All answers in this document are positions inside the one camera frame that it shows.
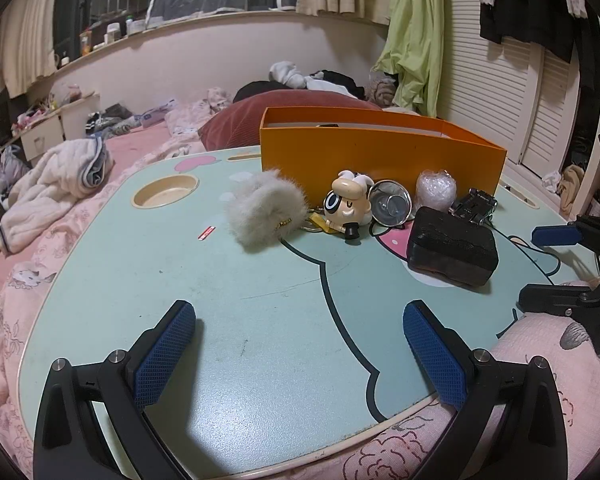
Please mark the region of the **green toy car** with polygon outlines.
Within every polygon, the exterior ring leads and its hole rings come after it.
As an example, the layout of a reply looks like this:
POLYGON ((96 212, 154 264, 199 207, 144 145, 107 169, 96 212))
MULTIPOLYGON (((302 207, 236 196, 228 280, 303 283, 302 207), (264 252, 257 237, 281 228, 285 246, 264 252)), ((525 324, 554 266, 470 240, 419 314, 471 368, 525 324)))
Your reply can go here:
POLYGON ((491 194, 471 188, 469 193, 452 203, 449 214, 483 226, 491 221, 498 201, 491 194))

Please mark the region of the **black orange leather case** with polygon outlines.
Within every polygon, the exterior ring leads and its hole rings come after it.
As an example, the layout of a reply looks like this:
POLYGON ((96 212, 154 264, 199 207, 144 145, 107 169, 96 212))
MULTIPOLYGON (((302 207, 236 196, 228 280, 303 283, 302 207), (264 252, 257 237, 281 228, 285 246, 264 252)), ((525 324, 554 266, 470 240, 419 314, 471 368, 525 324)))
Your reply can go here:
POLYGON ((481 287, 498 267, 498 250, 485 226, 422 206, 406 248, 408 266, 456 284, 481 287))

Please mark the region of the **bubble wrap ball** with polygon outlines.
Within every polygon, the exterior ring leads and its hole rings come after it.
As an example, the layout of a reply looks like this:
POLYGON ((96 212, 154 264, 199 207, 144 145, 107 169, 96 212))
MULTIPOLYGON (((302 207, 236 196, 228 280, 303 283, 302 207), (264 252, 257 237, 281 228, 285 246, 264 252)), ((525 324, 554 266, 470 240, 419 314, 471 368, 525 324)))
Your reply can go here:
POLYGON ((455 179, 445 170, 423 171, 416 181, 415 210, 428 207, 447 212, 457 198, 455 179))

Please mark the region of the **cartoon sheep figurine keychain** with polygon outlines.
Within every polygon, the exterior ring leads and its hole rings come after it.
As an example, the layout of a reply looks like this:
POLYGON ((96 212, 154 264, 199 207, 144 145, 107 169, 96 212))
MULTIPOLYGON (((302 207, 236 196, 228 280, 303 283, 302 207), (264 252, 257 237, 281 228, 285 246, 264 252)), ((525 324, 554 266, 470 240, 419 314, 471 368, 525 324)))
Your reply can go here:
POLYGON ((341 235, 348 242, 357 240, 360 227, 372 221, 370 189, 373 185, 373 179, 366 174, 340 171, 330 185, 322 208, 310 213, 309 222, 327 234, 341 235))

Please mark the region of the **white fur pompom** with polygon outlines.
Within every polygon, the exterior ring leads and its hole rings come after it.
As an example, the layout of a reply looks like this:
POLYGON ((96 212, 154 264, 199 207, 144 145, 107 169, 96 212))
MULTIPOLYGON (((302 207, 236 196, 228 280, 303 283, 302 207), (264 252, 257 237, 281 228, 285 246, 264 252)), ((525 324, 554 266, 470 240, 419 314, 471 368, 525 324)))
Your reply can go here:
POLYGON ((301 188, 278 169, 254 174, 233 191, 226 221, 243 248, 271 246, 302 227, 309 213, 301 188))

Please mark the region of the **pink floral bedsheet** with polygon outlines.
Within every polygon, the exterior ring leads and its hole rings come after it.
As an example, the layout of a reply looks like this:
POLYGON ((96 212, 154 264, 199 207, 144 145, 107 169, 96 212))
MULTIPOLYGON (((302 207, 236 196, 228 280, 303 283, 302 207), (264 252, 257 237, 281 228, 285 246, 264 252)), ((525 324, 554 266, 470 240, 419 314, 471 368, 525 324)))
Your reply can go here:
MULTIPOLYGON (((17 479, 32 476, 33 444, 16 395, 18 368, 34 319, 50 290, 53 272, 66 262, 79 237, 125 180, 179 151, 185 152, 189 162, 208 158, 196 136, 168 138, 163 126, 112 140, 108 148, 117 159, 108 184, 77 203, 23 252, 0 257, 0 474, 17 479)), ((498 356, 520 359, 526 342, 558 361, 558 396, 567 429, 569 475, 577 477, 600 452, 600 356, 595 356, 592 344, 585 341, 583 330, 546 315, 524 321, 495 350, 498 356)))

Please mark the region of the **white fleece blanket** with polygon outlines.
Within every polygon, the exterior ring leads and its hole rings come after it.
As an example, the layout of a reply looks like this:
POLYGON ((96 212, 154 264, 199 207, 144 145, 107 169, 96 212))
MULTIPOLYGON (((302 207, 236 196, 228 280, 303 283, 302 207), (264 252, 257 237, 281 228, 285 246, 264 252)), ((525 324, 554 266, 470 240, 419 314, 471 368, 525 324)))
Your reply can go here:
POLYGON ((48 150, 10 190, 0 221, 0 254, 22 252, 79 200, 104 183, 114 159, 102 139, 65 141, 48 150))

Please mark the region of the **green hanging cloth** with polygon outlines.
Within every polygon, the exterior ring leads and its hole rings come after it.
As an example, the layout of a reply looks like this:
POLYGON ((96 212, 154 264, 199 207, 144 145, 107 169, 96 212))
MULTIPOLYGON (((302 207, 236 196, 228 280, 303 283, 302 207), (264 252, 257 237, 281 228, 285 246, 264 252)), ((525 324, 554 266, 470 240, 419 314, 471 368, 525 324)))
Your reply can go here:
POLYGON ((390 0, 385 47, 374 70, 396 76, 393 103, 438 114, 444 52, 444 0, 390 0))

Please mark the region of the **white drawer cabinet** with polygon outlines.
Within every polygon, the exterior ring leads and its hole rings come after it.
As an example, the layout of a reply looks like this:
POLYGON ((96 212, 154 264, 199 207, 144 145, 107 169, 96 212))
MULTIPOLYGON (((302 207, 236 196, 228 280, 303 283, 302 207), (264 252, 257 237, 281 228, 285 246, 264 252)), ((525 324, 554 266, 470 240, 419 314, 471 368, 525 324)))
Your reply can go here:
POLYGON ((45 152, 65 141, 86 137, 87 118, 100 107, 99 94, 92 92, 48 114, 20 136, 24 159, 35 165, 45 152))

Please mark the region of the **orange cardboard box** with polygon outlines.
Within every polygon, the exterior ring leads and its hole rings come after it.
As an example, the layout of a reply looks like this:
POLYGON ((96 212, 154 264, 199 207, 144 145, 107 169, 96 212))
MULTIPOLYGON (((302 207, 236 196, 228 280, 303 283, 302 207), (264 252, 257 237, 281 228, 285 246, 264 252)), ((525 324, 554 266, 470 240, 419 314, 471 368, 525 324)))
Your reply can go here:
POLYGON ((442 119, 343 107, 270 107, 260 125, 263 170, 277 169, 319 205, 341 170, 393 180, 415 192, 418 176, 447 171, 457 193, 493 194, 506 149, 442 119))

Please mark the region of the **red velvet pillow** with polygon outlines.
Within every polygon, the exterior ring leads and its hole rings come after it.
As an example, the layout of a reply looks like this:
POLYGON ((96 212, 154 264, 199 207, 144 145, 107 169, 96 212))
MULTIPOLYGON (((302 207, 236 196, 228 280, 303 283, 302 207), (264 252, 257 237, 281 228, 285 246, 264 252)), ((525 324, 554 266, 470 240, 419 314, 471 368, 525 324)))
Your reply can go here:
POLYGON ((380 107, 340 93, 313 90, 273 90, 230 104, 199 130, 207 151, 226 150, 260 144, 260 125, 269 107, 347 107, 380 110, 380 107))

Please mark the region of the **black garment on bed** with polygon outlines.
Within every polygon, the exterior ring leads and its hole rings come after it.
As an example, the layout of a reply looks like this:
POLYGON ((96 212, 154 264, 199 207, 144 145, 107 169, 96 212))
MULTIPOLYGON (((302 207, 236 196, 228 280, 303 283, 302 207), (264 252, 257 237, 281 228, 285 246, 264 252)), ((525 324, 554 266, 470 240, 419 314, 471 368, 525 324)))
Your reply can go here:
POLYGON ((300 87, 288 86, 277 80, 259 80, 253 81, 240 88, 233 98, 233 102, 237 103, 250 96, 274 91, 274 90, 313 90, 313 91, 328 91, 339 93, 342 96, 352 96, 352 98, 365 101, 365 88, 358 86, 353 78, 333 72, 332 70, 319 70, 310 75, 308 81, 300 87))

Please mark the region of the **white garment on bed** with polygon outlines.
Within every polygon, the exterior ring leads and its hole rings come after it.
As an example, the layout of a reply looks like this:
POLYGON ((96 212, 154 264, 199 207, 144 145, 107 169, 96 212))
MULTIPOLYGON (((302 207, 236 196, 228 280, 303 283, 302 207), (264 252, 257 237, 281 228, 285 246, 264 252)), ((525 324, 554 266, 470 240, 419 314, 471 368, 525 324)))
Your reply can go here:
POLYGON ((291 89, 311 89, 314 81, 323 80, 324 72, 304 76, 293 62, 280 61, 274 63, 268 71, 268 80, 278 82, 291 89))

